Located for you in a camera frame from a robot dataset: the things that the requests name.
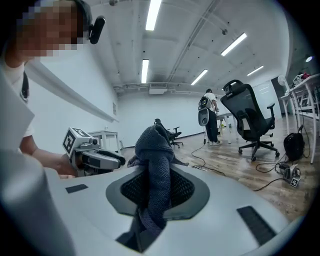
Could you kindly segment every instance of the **black mesh chair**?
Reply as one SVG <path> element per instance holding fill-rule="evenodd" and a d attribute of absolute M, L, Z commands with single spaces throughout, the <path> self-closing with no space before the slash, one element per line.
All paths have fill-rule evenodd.
<path fill-rule="evenodd" d="M 242 149 L 254 147 L 251 160 L 255 161 L 255 154 L 258 148 L 262 147 L 275 151 L 275 156 L 279 157 L 280 153 L 274 147 L 272 141 L 260 141 L 262 135 L 266 135 L 269 130 L 275 128 L 273 109 L 275 104 L 272 103 L 267 107 L 271 111 L 271 117 L 265 119 L 257 103 L 254 90 L 249 84 L 243 84 L 239 80 L 232 80 L 223 87 L 223 90 L 226 95 L 221 98 L 221 103 L 236 118 L 236 129 L 241 137 L 246 141 L 252 142 L 251 144 L 240 146 L 239 153 L 242 153 Z"/>
<path fill-rule="evenodd" d="M 171 141 L 171 145 L 177 145 L 178 148 L 180 149 L 180 145 L 181 144 L 182 146 L 184 145 L 182 142 L 176 142 L 175 139 L 181 134 L 181 131 L 178 131 L 178 128 L 180 128 L 180 126 L 176 127 L 176 128 L 173 128 L 173 130 L 175 130 L 175 132 L 170 132 L 169 130 L 170 129 L 166 129 L 163 124 L 161 123 L 161 120 L 159 118 L 156 118 L 154 120 L 154 124 L 155 125 L 159 125 L 161 126 L 163 129 L 166 130 L 166 134 L 168 135 L 168 138 L 169 138 L 169 141 Z"/>

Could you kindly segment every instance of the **wooden floor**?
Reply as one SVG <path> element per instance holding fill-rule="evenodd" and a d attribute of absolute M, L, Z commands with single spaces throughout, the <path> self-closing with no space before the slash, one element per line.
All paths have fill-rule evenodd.
<path fill-rule="evenodd" d="M 312 145 L 312 119 L 304 118 L 306 130 L 310 144 Z M 295 123 L 294 116 L 289 117 L 290 131 L 296 132 L 297 125 Z M 202 149 L 194 153 L 195 156 L 201 157 L 205 160 L 206 166 L 214 168 L 220 172 L 225 173 L 229 178 L 239 181 L 243 185 L 249 187 L 252 190 L 259 189 L 270 181 L 280 178 L 274 170 L 268 173 L 261 173 L 256 170 L 256 165 L 261 163 L 276 163 L 284 154 L 283 141 L 287 135 L 286 119 L 282 118 L 276 120 L 275 129 L 271 130 L 273 137 L 263 136 L 261 141 L 272 141 L 274 147 L 280 152 L 280 157 L 276 158 L 275 152 L 259 148 L 256 152 L 256 161 L 251 161 L 251 148 L 244 148 L 242 155 L 238 153 L 238 147 L 245 145 L 246 142 L 240 137 L 236 140 L 235 133 L 231 129 L 231 144 L 228 144 L 227 130 L 223 129 L 223 136 L 218 139 L 222 141 L 220 146 L 209 146 L 206 144 Z M 308 140 L 303 131 L 304 141 L 306 143 L 305 153 L 308 154 L 309 146 Z M 183 162 L 189 162 L 190 166 L 202 165 L 203 161 L 197 159 L 191 155 L 191 152 L 200 148 L 203 145 L 204 135 L 198 134 L 186 138 L 179 139 L 177 141 L 183 142 L 184 146 L 178 149 L 174 147 L 175 156 Z M 277 180 L 271 183 L 258 193 L 261 197 L 271 202 L 276 208 L 278 208 L 287 218 L 292 221 L 298 216 L 303 216 L 309 209 L 310 204 L 313 201 L 315 192 L 318 189 L 319 184 L 319 157 L 320 157 L 320 141 L 317 142 L 317 153 L 314 157 L 315 163 L 310 164 L 310 157 L 300 159 L 298 168 L 301 170 L 302 178 L 299 182 L 298 188 L 290 186 L 284 180 Z M 123 150 L 123 154 L 128 160 L 134 155 L 134 148 L 126 148 Z M 267 171 L 273 166 L 265 165 L 261 168 L 262 171 Z"/>

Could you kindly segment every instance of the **person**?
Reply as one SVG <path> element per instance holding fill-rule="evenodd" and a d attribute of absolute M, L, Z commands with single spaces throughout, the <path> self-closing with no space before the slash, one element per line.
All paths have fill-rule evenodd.
<path fill-rule="evenodd" d="M 206 134 L 209 139 L 209 145 L 219 146 L 222 144 L 222 142 L 218 140 L 217 115 L 215 111 L 218 112 L 219 108 L 217 105 L 216 96 L 213 94 L 211 89 L 207 89 L 204 97 L 207 97 L 211 103 L 211 106 L 209 107 L 209 122 L 205 126 Z"/>
<path fill-rule="evenodd" d="M 88 14 L 79 4 L 87 5 L 87 9 L 89 7 L 81 0 L 52 1 L 38 9 L 35 7 L 34 13 L 28 13 L 27 18 L 17 21 L 10 37 L 3 44 L 0 68 L 9 85 L 26 104 L 29 92 L 27 95 L 22 93 L 25 63 L 35 57 L 50 56 L 52 51 L 64 49 L 66 44 L 80 43 L 85 30 L 89 29 L 86 28 Z M 68 156 L 38 148 L 33 133 L 30 124 L 19 147 L 21 152 L 36 158 L 44 167 L 56 170 L 61 178 L 76 176 Z M 81 159 L 77 159 L 76 164 L 80 167 Z"/>

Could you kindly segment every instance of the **black pants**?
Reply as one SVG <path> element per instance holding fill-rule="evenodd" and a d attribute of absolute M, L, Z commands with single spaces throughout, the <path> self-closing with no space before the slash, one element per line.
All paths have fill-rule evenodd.
<path fill-rule="evenodd" d="M 215 112 L 209 109 L 209 122 L 205 126 L 206 134 L 211 142 L 216 142 L 218 140 L 218 125 L 217 125 L 217 115 Z"/>

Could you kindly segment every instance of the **white sneakers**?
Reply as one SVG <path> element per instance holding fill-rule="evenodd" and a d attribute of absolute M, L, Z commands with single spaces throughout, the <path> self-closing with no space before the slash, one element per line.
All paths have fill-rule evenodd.
<path fill-rule="evenodd" d="M 221 144 L 222 144 L 222 142 L 219 141 L 219 140 L 214 141 L 214 142 L 212 142 L 212 141 L 209 142 L 209 145 L 210 145 L 210 146 L 219 146 L 219 145 L 221 145 Z"/>

